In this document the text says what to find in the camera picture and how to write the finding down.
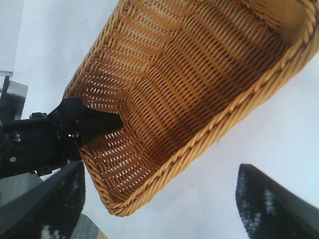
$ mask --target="white table surface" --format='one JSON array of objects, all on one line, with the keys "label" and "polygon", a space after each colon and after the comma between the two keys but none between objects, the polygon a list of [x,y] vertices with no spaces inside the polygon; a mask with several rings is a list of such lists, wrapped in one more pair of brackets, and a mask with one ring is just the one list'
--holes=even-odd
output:
[{"label": "white table surface", "polygon": [[[23,118],[58,106],[116,3],[25,0],[13,76],[29,86]],[[83,213],[110,239],[247,239],[235,204],[240,163],[319,206],[319,55],[131,216],[109,215],[86,172]]]}]

